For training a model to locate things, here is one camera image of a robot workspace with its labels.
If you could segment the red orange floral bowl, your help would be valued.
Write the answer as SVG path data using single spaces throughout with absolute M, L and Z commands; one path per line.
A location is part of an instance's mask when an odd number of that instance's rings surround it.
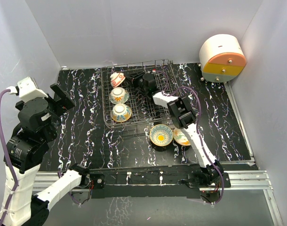
M 125 80 L 125 75 L 122 72 L 114 72 L 111 74 L 110 79 L 111 79 L 111 86 L 113 88 L 118 87 L 124 80 Z

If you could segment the yellow rim leaf bowl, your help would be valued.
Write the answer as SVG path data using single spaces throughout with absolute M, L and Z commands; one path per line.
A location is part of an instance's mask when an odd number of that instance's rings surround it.
M 113 104 L 124 104 L 129 99 L 129 93 L 122 87 L 114 88 L 109 95 L 109 100 Z

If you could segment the blue and yellow patterned bowl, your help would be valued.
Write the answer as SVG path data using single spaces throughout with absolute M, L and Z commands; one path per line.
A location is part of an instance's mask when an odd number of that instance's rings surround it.
M 126 122 L 132 115 L 131 108 L 126 104 L 116 104 L 111 110 L 111 118 L 115 122 Z

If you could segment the blue scalloped sun bowl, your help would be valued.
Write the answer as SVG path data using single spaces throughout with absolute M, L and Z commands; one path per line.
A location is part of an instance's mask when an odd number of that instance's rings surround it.
M 167 125 L 158 124 L 151 128 L 149 137 L 156 146 L 167 146 L 173 140 L 173 131 Z

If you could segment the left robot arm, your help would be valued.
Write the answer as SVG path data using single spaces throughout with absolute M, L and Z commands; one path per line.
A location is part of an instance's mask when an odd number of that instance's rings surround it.
M 54 205 L 73 188 L 89 185 L 89 170 L 75 164 L 48 188 L 33 193 L 35 177 L 49 150 L 48 144 L 57 138 L 55 124 L 75 106 L 68 93 L 57 84 L 52 84 L 51 89 L 58 100 L 39 89 L 31 77 L 5 90 L 19 96 L 20 101 L 16 103 L 19 123 L 9 141 L 5 141 L 3 135 L 0 110 L 0 139 L 6 170 L 0 226 L 41 226 Z

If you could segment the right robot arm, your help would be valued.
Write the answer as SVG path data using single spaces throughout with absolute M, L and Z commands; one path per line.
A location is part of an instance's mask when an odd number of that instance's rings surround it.
M 199 161 L 201 172 L 193 173 L 193 179 L 189 178 L 185 183 L 191 184 L 194 180 L 198 180 L 200 185 L 224 188 L 224 170 L 199 132 L 201 104 L 197 93 L 186 86 L 180 86 L 174 92 L 167 93 L 166 90 L 172 82 L 167 73 L 162 71 L 126 73 L 125 77 L 130 86 L 141 90 L 155 105 L 168 109 L 174 126 L 180 129 L 190 142 Z M 192 108 L 188 96 L 176 96 L 181 89 L 186 89 L 195 96 L 198 114 Z

